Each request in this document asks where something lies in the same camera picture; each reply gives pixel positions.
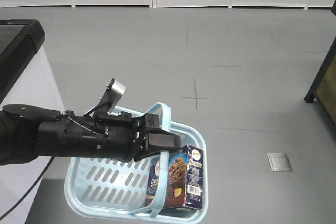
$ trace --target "robotic arm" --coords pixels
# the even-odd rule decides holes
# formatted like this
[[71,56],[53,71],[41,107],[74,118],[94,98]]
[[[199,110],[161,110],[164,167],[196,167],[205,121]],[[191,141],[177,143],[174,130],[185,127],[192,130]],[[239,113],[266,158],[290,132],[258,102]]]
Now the robotic arm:
[[83,116],[30,105],[0,111],[0,165],[28,163],[42,156],[110,158],[137,162],[181,148],[178,135],[160,129],[159,116],[109,115],[125,87],[112,79],[99,104]]

